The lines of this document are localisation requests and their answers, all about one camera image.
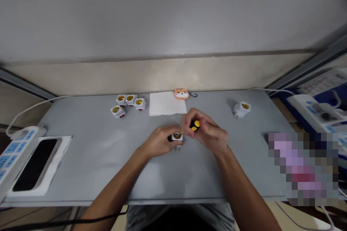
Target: pixelated area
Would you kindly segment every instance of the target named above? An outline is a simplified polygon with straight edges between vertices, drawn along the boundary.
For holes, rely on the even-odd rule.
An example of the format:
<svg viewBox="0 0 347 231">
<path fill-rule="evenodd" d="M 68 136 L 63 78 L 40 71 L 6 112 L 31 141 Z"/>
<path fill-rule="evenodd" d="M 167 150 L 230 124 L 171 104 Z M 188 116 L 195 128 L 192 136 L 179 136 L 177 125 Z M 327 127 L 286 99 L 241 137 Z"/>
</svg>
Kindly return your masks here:
<svg viewBox="0 0 347 231">
<path fill-rule="evenodd" d="M 338 134 L 269 133 L 268 142 L 292 206 L 338 205 Z"/>
</svg>

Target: hand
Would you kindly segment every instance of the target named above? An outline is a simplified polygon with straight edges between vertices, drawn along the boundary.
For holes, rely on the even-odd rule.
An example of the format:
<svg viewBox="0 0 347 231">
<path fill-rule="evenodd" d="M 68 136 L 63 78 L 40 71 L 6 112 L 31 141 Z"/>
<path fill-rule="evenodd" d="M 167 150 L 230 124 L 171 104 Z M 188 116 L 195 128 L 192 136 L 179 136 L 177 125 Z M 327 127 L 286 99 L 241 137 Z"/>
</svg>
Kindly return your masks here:
<svg viewBox="0 0 347 231">
<path fill-rule="evenodd" d="M 192 120 L 200 121 L 199 130 L 193 131 L 189 127 Z M 228 132 L 220 128 L 211 117 L 196 108 L 191 108 L 187 114 L 182 115 L 181 128 L 183 134 L 196 138 L 215 155 L 224 154 L 228 150 Z"/>
<path fill-rule="evenodd" d="M 139 147 L 149 158 L 161 156 L 171 151 L 177 145 L 184 145 L 183 141 L 170 142 L 167 138 L 175 132 L 182 132 L 179 125 L 158 127 L 148 139 Z"/>
</svg>

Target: black phone screen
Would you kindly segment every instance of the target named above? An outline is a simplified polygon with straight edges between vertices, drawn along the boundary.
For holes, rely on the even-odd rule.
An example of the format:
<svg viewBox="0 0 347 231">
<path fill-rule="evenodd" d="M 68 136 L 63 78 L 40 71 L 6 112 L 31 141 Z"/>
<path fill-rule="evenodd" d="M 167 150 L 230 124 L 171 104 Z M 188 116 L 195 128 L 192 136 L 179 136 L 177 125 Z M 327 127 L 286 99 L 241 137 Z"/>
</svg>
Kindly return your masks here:
<svg viewBox="0 0 347 231">
<path fill-rule="evenodd" d="M 35 187 L 57 142 L 57 139 L 47 139 L 39 143 L 14 185 L 13 191 L 28 191 Z"/>
</svg>

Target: white paper napkin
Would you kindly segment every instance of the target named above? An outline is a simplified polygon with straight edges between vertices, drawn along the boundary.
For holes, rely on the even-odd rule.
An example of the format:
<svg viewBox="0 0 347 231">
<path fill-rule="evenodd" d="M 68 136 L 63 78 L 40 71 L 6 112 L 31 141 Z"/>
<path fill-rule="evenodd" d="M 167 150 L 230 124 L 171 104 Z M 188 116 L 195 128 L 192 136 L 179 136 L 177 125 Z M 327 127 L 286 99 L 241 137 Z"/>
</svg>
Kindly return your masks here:
<svg viewBox="0 0 347 231">
<path fill-rule="evenodd" d="M 151 93 L 149 96 L 149 115 L 186 114 L 185 100 L 175 98 L 173 91 Z"/>
</svg>

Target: gray table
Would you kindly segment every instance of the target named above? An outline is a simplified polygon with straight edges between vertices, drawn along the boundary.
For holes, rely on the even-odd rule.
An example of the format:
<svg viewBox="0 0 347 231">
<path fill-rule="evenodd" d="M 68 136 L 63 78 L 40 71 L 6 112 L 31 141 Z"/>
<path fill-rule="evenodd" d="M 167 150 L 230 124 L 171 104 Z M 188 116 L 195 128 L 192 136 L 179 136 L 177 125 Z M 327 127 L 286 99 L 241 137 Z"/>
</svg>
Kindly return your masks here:
<svg viewBox="0 0 347 231">
<path fill-rule="evenodd" d="M 143 112 L 127 107 L 117 119 L 110 112 L 116 95 L 67 97 L 54 102 L 40 124 L 46 136 L 72 135 L 73 140 L 44 196 L 7 197 L 1 206 L 90 205 L 131 154 L 158 126 L 179 124 L 181 115 L 150 117 L 149 94 Z M 232 113 L 240 101 L 252 105 L 243 119 Z M 294 132 L 264 91 L 198 92 L 186 100 L 210 115 L 230 135 L 229 145 L 265 200 L 284 200 L 283 178 L 268 157 L 267 132 Z M 129 204 L 221 202 L 224 195 L 212 154 L 184 137 L 181 151 L 152 159 L 140 174 Z"/>
</svg>

